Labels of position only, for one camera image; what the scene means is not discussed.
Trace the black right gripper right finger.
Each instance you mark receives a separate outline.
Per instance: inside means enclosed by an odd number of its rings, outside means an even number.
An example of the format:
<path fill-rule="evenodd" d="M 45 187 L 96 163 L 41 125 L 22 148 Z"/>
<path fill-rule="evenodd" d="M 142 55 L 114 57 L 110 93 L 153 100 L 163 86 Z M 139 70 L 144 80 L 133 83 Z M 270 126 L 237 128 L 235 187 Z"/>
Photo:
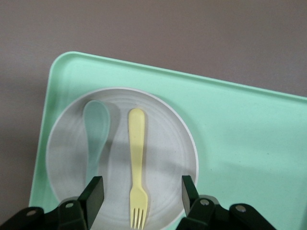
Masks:
<path fill-rule="evenodd" d="M 186 216 L 178 230 L 272 230 L 273 225 L 254 207 L 238 203 L 223 208 L 210 195 L 199 195 L 192 177 L 182 176 L 182 202 Z"/>

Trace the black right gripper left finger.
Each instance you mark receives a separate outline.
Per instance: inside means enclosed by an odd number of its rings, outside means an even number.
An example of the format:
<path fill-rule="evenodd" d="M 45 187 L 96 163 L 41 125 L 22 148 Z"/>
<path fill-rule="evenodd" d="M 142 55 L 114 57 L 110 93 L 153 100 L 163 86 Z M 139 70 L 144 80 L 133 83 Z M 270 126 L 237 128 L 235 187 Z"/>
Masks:
<path fill-rule="evenodd" d="M 102 176 L 95 176 L 77 199 L 64 200 L 46 213 L 41 207 L 27 207 L 7 221 L 2 230 L 89 230 L 104 201 Z"/>

